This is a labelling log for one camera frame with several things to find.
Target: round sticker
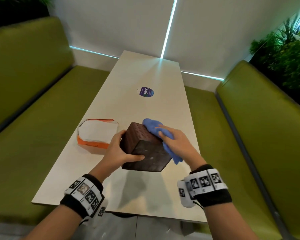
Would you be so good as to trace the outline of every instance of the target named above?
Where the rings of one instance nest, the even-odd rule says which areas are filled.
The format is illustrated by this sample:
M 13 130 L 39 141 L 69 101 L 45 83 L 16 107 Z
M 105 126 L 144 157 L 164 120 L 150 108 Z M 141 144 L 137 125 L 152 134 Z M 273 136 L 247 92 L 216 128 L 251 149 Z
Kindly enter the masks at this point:
M 148 87 L 142 87 L 141 89 L 138 89 L 138 93 L 143 97 L 152 97 L 154 95 L 153 90 Z

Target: bench backrest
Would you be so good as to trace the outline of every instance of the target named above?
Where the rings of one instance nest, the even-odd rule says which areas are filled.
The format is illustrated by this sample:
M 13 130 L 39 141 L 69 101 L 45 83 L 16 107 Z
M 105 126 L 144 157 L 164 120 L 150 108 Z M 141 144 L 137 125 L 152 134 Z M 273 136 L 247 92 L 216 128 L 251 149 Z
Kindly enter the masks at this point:
M 0 28 L 0 125 L 73 63 L 58 18 Z
M 217 93 L 288 230 L 300 238 L 300 106 L 245 61 Z

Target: tabletop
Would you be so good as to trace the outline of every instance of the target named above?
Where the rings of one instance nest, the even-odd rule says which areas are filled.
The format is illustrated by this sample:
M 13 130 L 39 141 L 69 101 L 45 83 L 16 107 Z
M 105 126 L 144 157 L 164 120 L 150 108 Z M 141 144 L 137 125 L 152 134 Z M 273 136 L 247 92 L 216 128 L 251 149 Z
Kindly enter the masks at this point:
M 144 95 L 146 90 L 147 96 L 141 96 L 140 91 Z M 124 51 L 80 123 L 86 119 L 114 119 L 120 131 L 131 122 L 142 123 L 145 118 L 182 130 L 199 151 L 179 63 Z M 76 133 L 77 129 L 33 203 L 59 205 L 68 186 L 104 156 L 104 149 L 78 145 Z M 177 181 L 189 172 L 185 162 L 175 165 L 172 160 L 162 172 L 119 168 L 103 183 L 103 194 L 109 200 L 106 210 L 207 222 L 199 207 L 188 209 L 181 205 Z

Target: horizontal light strip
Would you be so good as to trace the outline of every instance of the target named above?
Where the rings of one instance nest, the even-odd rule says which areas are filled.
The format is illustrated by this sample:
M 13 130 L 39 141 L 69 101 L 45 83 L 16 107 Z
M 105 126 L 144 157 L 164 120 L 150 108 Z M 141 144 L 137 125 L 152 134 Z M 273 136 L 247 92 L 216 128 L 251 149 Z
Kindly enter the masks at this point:
M 69 47 L 71 49 L 78 50 L 78 51 L 86 51 L 86 52 L 93 53 L 93 54 L 98 54 L 98 55 L 102 55 L 102 56 L 108 56 L 108 57 L 119 59 L 119 57 L 116 57 L 116 56 L 109 56 L 109 55 L 101 54 L 101 53 L 98 53 L 98 52 L 90 51 L 90 50 L 87 50 L 87 49 L 77 48 L 77 47 L 74 47 L 74 46 L 71 46 L 71 45 L 69 45 Z
M 164 43 L 163 43 L 163 48 L 162 48 L 160 59 L 163 59 L 163 57 L 164 57 L 164 50 L 166 49 L 166 45 L 167 45 L 167 41 L 168 41 L 168 37 L 169 37 L 169 32 L 170 32 L 170 28 L 171 28 L 171 24 L 172 24 L 174 11 L 176 10 L 177 1 L 178 0 L 173 1 L 172 10 L 171 10 L 170 19 L 169 19 L 168 28 L 167 28 L 167 33 L 166 33 L 166 37 L 164 38 Z
M 191 72 L 184 72 L 184 71 L 181 71 L 181 72 L 187 73 L 187 74 L 191 74 L 191 75 L 195 75 L 195 76 L 207 77 L 207 78 L 211 78 L 211 79 L 219 80 L 219 81 L 223 81 L 224 80 L 224 78 L 218 78 L 218 77 L 214 77 L 214 76 L 205 76 L 205 75 L 200 75 L 200 74 L 191 73 Z
M 70 48 L 75 49 L 75 50 L 85 51 L 85 52 L 89 52 L 89 53 L 93 53 L 93 54 L 98 54 L 98 55 L 102 55 L 102 56 L 108 56 L 108 57 L 119 59 L 119 57 L 116 57 L 116 56 L 109 56 L 109 55 L 101 54 L 101 53 L 98 53 L 98 52 L 90 51 L 90 50 L 87 50 L 87 49 L 81 49 L 81 48 L 77 48 L 77 47 L 74 47 L 74 46 L 71 46 L 71 45 L 69 45 L 69 46 L 70 46 Z M 218 77 L 213 77 L 213 76 L 205 76 L 205 75 L 200 75 L 200 74 L 191 73 L 191 72 L 184 72 L 184 71 L 181 71 L 181 72 L 188 73 L 188 74 L 195 75 L 195 76 L 207 77 L 207 78 L 211 78 L 211 79 L 215 79 L 215 80 L 219 80 L 219 81 L 224 80 L 223 78 L 218 78 Z

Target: cleaning cloth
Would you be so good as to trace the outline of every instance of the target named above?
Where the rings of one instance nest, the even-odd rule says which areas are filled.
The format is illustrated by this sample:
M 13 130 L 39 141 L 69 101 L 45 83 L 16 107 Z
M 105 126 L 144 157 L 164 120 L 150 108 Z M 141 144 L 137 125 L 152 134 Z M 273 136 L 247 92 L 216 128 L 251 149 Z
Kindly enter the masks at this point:
M 172 140 L 174 139 L 174 137 L 170 131 L 159 127 L 159 125 L 162 125 L 162 123 L 160 121 L 152 120 L 152 119 L 144 119 L 142 121 L 142 124 L 148 129 L 148 131 L 150 133 L 154 134 L 157 137 L 160 137 L 159 131 L 161 131 L 165 136 L 169 137 Z M 175 164 L 182 162 L 182 158 L 179 157 L 178 155 L 176 155 L 175 153 L 173 153 L 167 144 L 163 143 L 163 148 L 167 153 L 169 153 L 169 155 L 172 157 Z

